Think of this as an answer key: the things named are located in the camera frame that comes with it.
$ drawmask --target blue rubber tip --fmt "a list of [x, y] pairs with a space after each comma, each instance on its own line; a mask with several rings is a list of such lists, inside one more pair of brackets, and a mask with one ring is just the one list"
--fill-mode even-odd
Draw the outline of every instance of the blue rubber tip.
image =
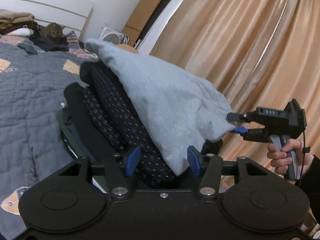
[[128, 157], [127, 166], [125, 167], [125, 173], [127, 176], [132, 176], [139, 161], [140, 161], [140, 146], [136, 147]]
[[234, 133], [247, 133], [248, 129], [243, 127], [243, 126], [238, 126], [234, 130], [232, 130], [231, 132], [234, 132]]
[[200, 163], [198, 156], [196, 155], [196, 153], [193, 152], [193, 150], [190, 147], [188, 147], [187, 157], [192, 173], [197, 177], [200, 176]]

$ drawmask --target bed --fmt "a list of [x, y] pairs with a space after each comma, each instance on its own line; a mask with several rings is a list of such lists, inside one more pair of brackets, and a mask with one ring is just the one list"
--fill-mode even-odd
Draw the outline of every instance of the bed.
[[0, 38], [0, 233], [13, 239], [25, 230], [18, 200], [25, 190], [72, 161], [60, 139], [55, 114], [63, 91], [92, 60], [78, 37], [92, 9], [89, 0], [0, 0], [1, 8], [26, 11], [40, 25], [65, 26], [68, 52], [28, 55], [18, 47], [26, 38]]

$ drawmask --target person's arm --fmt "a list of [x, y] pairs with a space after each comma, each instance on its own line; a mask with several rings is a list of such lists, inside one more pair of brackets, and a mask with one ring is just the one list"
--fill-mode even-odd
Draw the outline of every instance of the person's arm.
[[[283, 174], [288, 169], [292, 158], [287, 158], [287, 152], [292, 150], [296, 152], [299, 164], [298, 172], [300, 172], [303, 158], [302, 147], [302, 142], [294, 139], [288, 140], [280, 151], [277, 150], [275, 145], [270, 144], [267, 157], [272, 159], [270, 164], [275, 167], [275, 173]], [[320, 160], [310, 153], [305, 155], [300, 188], [307, 194], [312, 213], [316, 221], [320, 223]]]

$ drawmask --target beige blanket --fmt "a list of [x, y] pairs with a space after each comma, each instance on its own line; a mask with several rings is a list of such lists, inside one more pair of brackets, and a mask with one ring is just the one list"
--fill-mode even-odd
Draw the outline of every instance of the beige blanket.
[[34, 15], [27, 12], [12, 12], [0, 9], [0, 23], [30, 22], [35, 19]]

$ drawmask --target curtain fold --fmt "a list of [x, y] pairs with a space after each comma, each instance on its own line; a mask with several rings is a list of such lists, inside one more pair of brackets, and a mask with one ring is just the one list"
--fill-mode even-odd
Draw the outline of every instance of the curtain fold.
[[[211, 81], [234, 112], [284, 109], [296, 98], [320, 156], [319, 53], [320, 0], [184, 0], [151, 55]], [[266, 153], [267, 144], [228, 134], [220, 155], [270, 168]]]

